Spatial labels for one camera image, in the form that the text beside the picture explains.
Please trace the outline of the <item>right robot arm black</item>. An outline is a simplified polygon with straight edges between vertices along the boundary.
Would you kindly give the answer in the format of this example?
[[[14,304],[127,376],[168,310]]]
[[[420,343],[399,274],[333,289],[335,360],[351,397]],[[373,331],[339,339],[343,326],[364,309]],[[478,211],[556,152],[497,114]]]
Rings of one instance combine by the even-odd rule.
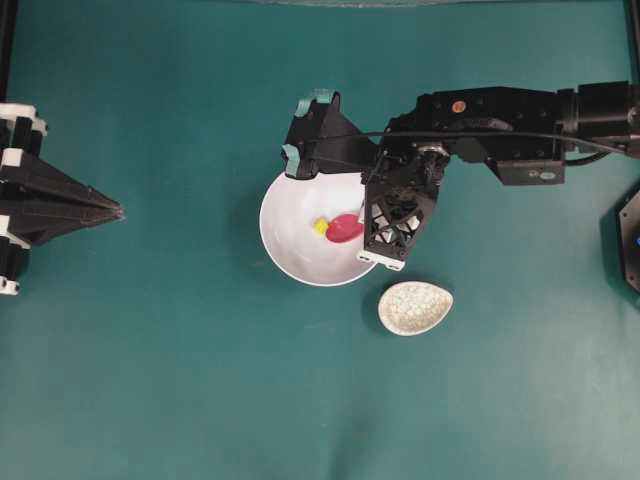
[[[558,91],[491,87],[418,98],[380,134],[365,174],[361,261],[403,269],[435,209],[452,157],[505,186],[557,185],[569,167],[639,156],[639,88],[626,81]]]

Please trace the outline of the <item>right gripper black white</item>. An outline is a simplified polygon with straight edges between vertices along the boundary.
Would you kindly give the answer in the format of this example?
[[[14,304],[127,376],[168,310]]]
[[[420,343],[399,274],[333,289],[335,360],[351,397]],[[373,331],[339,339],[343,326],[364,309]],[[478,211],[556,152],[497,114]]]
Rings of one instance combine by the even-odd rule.
[[[379,154],[363,174],[363,246],[357,258],[402,270],[433,214],[442,179],[441,152]]]

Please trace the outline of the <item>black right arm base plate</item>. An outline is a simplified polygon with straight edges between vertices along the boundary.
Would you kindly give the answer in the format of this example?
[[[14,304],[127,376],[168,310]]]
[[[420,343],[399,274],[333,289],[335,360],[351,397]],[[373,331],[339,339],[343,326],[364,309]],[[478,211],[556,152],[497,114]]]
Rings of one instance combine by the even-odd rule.
[[[639,196],[639,191],[628,195],[617,213],[621,268],[635,292],[639,292]]]

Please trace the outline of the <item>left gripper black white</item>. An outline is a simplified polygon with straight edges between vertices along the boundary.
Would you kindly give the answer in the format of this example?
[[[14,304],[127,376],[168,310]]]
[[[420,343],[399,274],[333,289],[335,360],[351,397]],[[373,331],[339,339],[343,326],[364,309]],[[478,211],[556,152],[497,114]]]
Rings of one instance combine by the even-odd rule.
[[[1,294],[16,296],[31,248],[79,230],[122,220],[120,204],[37,157],[47,123],[35,106],[1,104]],[[6,203],[17,186],[106,209],[80,208],[71,216],[9,213]]]

